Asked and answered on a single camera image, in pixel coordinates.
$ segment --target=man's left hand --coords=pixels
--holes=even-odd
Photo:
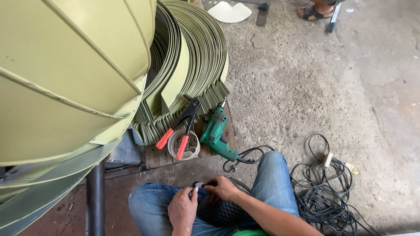
[[[171,221],[172,236],[190,236],[192,224],[197,211],[198,187],[180,189],[168,206],[169,220]]]

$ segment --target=sandal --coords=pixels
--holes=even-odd
[[[334,9],[331,10],[330,12],[326,12],[324,14],[321,14],[321,13],[319,13],[315,10],[314,6],[315,5],[312,5],[311,7],[305,7],[305,14],[304,15],[302,15],[302,13],[300,13],[300,8],[299,8],[299,12],[298,12],[299,17],[306,20],[306,21],[314,21],[314,20],[328,19],[328,18],[333,16]]]

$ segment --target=concrete floor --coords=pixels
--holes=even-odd
[[[269,144],[292,168],[313,161],[304,143],[310,134],[322,133],[340,160],[361,171],[350,204],[382,233],[420,231],[420,5],[348,0],[335,32],[328,34],[328,20],[299,19],[296,10],[307,4],[273,0],[265,27],[255,25],[257,6],[246,4],[251,17],[220,24],[228,42],[226,85],[239,147]],[[354,12],[344,11],[349,8]],[[220,157],[202,158],[173,165],[175,173],[171,165],[142,177],[108,180],[107,235],[140,234],[127,208],[137,185],[190,185],[222,173],[222,163]],[[256,165],[241,165],[234,176],[251,185],[256,175],[251,170]],[[83,235],[85,196],[84,186],[75,188],[20,235]]]

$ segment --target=man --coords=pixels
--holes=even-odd
[[[251,196],[224,176],[214,176],[209,182],[217,186],[193,190],[147,183],[137,187],[129,197],[129,208],[142,235],[322,236],[299,218],[289,170],[278,152],[267,152],[261,159]],[[196,217],[197,204],[207,193],[242,207],[247,212],[243,223],[217,228]]]
[[[315,4],[311,7],[302,7],[299,17],[306,21],[327,19],[333,16],[334,6],[345,0],[311,0]]]

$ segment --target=black pipe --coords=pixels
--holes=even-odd
[[[86,176],[88,236],[105,236],[105,160]]]

